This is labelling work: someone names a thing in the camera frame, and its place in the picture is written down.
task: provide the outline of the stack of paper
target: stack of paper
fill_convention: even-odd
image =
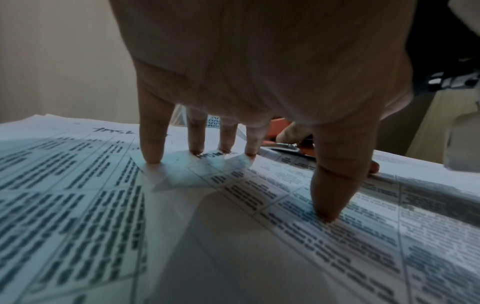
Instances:
[[[138,125],[0,125],[0,303],[480,302],[478,174],[376,152],[324,224],[313,162],[186,138],[149,166]]]

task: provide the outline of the wall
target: wall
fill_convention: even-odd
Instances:
[[[46,113],[138,122],[107,0],[0,1],[0,122]]]

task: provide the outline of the skin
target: skin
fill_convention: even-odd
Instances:
[[[405,54],[414,0],[110,0],[137,74],[140,145],[162,159],[175,104],[188,143],[204,149],[207,114],[219,148],[238,123],[255,155],[274,116],[313,134],[311,195],[338,217],[369,171],[382,116],[411,97]]]

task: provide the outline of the hand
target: hand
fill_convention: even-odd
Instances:
[[[137,74],[140,145],[162,159],[175,104],[188,144],[204,148],[207,114],[219,148],[237,123],[255,155],[274,115],[307,125],[317,167],[313,204],[338,217],[366,176],[384,112],[411,89],[405,41],[414,0],[110,0]]]

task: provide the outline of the paper sheet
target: paper sheet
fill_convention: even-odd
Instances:
[[[143,302],[138,126],[0,126],[0,303]]]
[[[479,303],[480,199],[457,185],[432,191],[445,177],[425,188],[412,180],[409,170],[425,166],[445,173],[434,164],[377,153],[385,173],[324,224],[306,159],[177,151],[151,167],[130,154],[148,179],[148,281],[158,302]]]

